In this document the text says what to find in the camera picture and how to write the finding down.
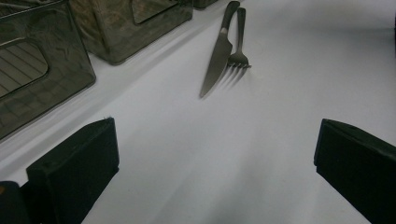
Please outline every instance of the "silverware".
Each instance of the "silverware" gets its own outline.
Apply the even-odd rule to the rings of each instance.
[[[228,29],[230,27],[231,18],[239,6],[239,2],[232,1],[228,4],[225,10],[219,37],[216,41],[215,48],[213,49],[204,84],[201,88],[201,98],[207,95],[213,86],[215,86],[227,65],[228,57],[233,49],[233,45],[228,40]]]
[[[251,65],[248,64],[248,58],[242,52],[242,44],[244,42],[244,31],[245,31],[245,20],[247,11],[240,7],[237,11],[238,14],[238,49],[236,53],[230,55],[227,64],[232,67],[238,68],[249,68]]]

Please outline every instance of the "knife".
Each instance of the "knife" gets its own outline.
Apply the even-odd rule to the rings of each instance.
[[[221,73],[227,65],[228,57],[231,54],[233,45],[228,40],[228,29],[230,28],[231,18],[235,11],[239,8],[240,3],[231,1],[225,9],[221,29],[215,48],[213,49],[212,57],[207,68],[204,84],[201,88],[200,96],[203,98],[218,82]]]

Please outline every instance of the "table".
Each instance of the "table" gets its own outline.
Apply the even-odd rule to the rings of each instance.
[[[120,171],[83,223],[369,223],[316,173],[322,119],[396,146],[393,0],[245,0],[252,67],[204,100],[219,0],[0,143],[0,179],[82,126],[116,121]],[[230,40],[236,43],[236,17]]]

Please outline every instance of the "white tablecloth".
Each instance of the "white tablecloth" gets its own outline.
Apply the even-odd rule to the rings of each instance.
[[[394,0],[245,0],[235,85],[199,92],[228,1],[111,66],[97,82],[0,143],[0,179],[82,126],[116,121],[120,171],[84,223],[369,223],[316,173],[322,119],[396,146]],[[236,17],[230,40],[236,41]]]

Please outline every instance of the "fork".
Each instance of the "fork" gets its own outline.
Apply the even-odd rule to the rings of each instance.
[[[237,11],[238,14],[238,48],[236,52],[228,58],[227,64],[231,67],[237,68],[249,68],[251,65],[248,64],[248,58],[242,52],[242,44],[244,41],[244,31],[245,31],[245,19],[247,11],[240,7]]]

